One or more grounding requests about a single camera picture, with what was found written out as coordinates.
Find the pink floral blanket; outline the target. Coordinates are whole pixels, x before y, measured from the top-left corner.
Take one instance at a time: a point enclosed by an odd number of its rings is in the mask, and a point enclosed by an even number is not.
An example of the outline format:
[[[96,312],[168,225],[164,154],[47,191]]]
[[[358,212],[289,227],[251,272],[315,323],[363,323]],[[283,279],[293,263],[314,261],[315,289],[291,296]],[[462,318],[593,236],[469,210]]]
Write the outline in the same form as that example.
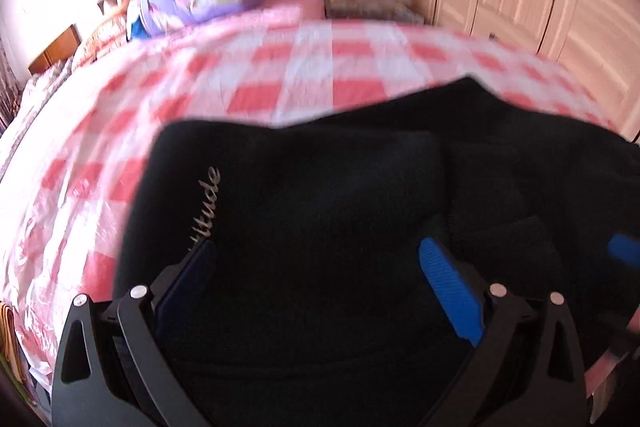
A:
[[[77,29],[70,25],[52,43],[54,48],[59,44],[61,49],[50,55],[51,51],[43,51],[36,60],[36,69],[30,75],[35,79],[56,65],[70,65],[75,72],[79,67],[92,64],[107,54],[128,44],[126,35],[127,10],[130,3],[137,0],[122,0],[117,8],[111,9],[95,31],[85,40],[79,38]],[[9,125],[17,118],[26,94],[26,86],[17,81],[17,77],[8,54],[1,43],[1,133],[8,130]]]

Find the black pants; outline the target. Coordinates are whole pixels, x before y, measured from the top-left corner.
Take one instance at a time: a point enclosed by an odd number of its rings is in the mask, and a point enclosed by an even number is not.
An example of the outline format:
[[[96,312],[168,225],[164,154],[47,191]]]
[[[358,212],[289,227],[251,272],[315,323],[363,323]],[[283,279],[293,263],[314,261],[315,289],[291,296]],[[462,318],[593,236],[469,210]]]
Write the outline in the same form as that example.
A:
[[[559,291],[591,366],[639,306],[639,149],[472,78],[271,129],[168,124],[113,294],[210,243],[160,311],[158,347],[214,426],[419,426],[473,354],[419,262],[437,239],[486,283]]]

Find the pink checkered bed sheet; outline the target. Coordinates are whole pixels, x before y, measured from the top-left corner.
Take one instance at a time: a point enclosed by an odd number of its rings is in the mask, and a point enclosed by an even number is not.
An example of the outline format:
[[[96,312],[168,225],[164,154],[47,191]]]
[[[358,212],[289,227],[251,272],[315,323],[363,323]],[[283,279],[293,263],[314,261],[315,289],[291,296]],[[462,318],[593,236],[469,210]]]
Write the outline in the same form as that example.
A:
[[[1,299],[49,386],[67,308],[111,294],[149,148],[178,118],[293,124],[473,75],[506,101],[611,127],[557,62],[444,28],[285,11],[126,44],[40,76],[1,137]]]

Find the brown wooden nightstand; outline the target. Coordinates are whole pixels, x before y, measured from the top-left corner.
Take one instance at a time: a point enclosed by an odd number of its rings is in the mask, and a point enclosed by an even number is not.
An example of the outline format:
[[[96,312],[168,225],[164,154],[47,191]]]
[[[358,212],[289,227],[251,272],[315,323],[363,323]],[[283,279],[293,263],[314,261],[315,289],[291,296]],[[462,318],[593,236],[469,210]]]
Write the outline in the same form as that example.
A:
[[[43,74],[47,69],[57,62],[65,62],[73,57],[81,40],[75,25],[68,26],[58,38],[54,39],[41,52],[32,64],[28,66],[28,71],[32,75]]]

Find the dark red curtain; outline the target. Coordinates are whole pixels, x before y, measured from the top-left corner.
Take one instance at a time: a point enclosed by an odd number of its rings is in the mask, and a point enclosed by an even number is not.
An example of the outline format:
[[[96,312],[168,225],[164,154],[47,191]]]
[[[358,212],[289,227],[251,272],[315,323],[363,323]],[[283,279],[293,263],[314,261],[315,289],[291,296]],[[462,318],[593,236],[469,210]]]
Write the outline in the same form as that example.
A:
[[[8,129],[20,110],[22,90],[9,64],[4,46],[0,46],[0,134]]]

